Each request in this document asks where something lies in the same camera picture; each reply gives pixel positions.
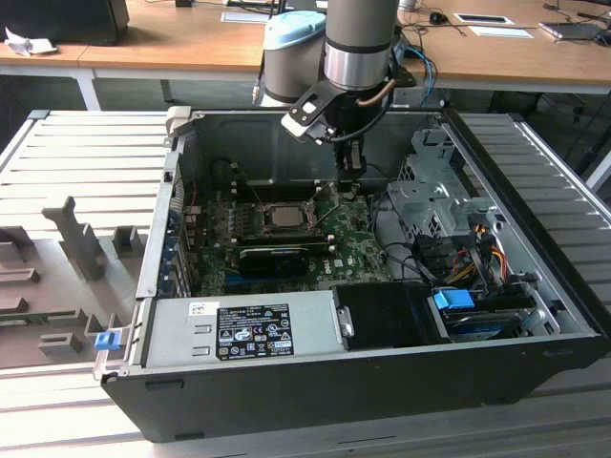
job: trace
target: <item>blue drive bracket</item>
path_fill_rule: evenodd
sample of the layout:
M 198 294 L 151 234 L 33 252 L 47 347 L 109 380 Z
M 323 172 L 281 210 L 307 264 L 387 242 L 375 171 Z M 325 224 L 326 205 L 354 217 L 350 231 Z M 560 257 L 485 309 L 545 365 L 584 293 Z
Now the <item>blue drive bracket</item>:
M 97 351 L 101 350 L 120 350 L 121 349 L 121 331 L 106 331 L 100 332 L 95 337 L 94 347 Z
M 443 289 L 432 297 L 438 310 L 445 308 L 475 308 L 474 300 L 466 289 Z

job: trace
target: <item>white paper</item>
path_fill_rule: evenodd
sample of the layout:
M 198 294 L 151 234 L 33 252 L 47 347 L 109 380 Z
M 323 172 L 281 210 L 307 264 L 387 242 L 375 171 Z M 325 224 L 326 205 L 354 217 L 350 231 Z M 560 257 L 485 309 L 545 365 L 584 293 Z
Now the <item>white paper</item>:
M 255 13 L 255 12 L 226 11 L 221 15 L 221 22 L 243 22 L 247 24 L 266 24 L 267 19 L 269 19 L 269 14 L 260 14 L 260 13 Z
M 9 46 L 17 54 L 30 57 L 32 54 L 57 51 L 57 48 L 47 38 L 34 38 L 30 40 L 11 32 L 8 28 L 5 28 L 5 33 L 7 34 L 7 39 L 4 40 L 5 45 Z
M 524 29 L 509 29 L 507 27 L 482 27 L 469 26 L 469 29 L 477 36 L 503 36 L 505 38 L 533 38 Z

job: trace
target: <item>computer mouse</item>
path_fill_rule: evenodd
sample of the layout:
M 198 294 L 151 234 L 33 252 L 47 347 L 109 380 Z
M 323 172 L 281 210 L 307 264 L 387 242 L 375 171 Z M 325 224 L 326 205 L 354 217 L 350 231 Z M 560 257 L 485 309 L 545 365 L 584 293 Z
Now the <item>computer mouse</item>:
M 429 16 L 429 22 L 431 22 L 431 24 L 434 26 L 439 26 L 448 22 L 448 16 L 446 16 L 443 12 L 433 11 L 431 16 Z

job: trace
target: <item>power supply label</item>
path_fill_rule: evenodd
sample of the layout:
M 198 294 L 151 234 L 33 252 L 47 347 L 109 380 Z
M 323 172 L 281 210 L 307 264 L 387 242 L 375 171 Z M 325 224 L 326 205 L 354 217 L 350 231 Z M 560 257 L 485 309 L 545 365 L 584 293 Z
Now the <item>power supply label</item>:
M 220 308 L 217 358 L 221 361 L 292 355 L 288 304 Z

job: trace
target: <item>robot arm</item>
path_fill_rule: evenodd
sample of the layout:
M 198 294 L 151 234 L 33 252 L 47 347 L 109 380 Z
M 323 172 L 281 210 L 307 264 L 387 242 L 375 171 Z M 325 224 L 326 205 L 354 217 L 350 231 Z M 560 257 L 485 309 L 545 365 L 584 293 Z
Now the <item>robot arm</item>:
M 296 11 L 274 17 L 265 31 L 266 96 L 291 104 L 282 123 L 293 136 L 333 144 L 340 180 L 367 170 L 363 135 L 391 103 L 398 4 L 330 0 L 326 27 L 322 14 Z M 271 39 L 278 32 L 281 45 Z

